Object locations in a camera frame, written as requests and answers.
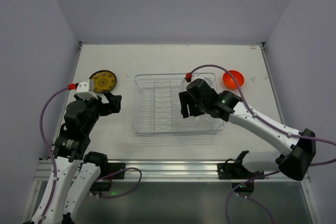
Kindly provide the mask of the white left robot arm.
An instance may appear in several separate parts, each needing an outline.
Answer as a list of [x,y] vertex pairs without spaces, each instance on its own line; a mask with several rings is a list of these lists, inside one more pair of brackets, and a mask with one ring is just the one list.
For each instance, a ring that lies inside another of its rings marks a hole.
[[66,107],[64,124],[60,128],[51,155],[52,169],[42,200],[30,223],[73,223],[90,187],[108,171],[105,154],[86,152],[89,135],[101,116],[119,113],[121,95],[106,90],[103,103],[100,96],[86,99],[76,93]]

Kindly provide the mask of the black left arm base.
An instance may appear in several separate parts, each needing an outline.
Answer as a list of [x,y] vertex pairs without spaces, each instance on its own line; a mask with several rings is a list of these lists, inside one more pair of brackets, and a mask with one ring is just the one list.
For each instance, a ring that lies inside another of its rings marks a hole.
[[[121,170],[124,170],[126,168],[126,163],[121,163],[121,162],[117,162],[117,163],[108,163],[108,175],[110,174],[115,174],[116,172],[119,172]],[[115,175],[111,175],[108,177],[109,180],[113,180],[113,179],[124,179],[124,173],[125,172],[120,172],[117,173]]]

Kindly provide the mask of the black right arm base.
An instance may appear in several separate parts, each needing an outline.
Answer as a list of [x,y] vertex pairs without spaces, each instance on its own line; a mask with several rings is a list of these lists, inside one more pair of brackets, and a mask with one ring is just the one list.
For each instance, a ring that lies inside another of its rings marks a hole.
[[232,158],[217,164],[218,178],[223,179],[251,179],[258,176],[264,176],[264,172],[249,172],[242,165],[243,159],[241,157],[233,160]]

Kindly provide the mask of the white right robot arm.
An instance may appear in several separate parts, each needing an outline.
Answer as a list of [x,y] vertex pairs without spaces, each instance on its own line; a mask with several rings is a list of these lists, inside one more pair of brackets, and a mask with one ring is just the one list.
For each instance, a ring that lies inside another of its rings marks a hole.
[[303,180],[316,154],[313,131],[300,132],[259,114],[240,96],[227,90],[217,93],[204,79],[190,82],[178,97],[184,118],[210,115],[248,130],[276,149],[275,153],[241,152],[236,163],[244,171],[276,170],[293,180]]

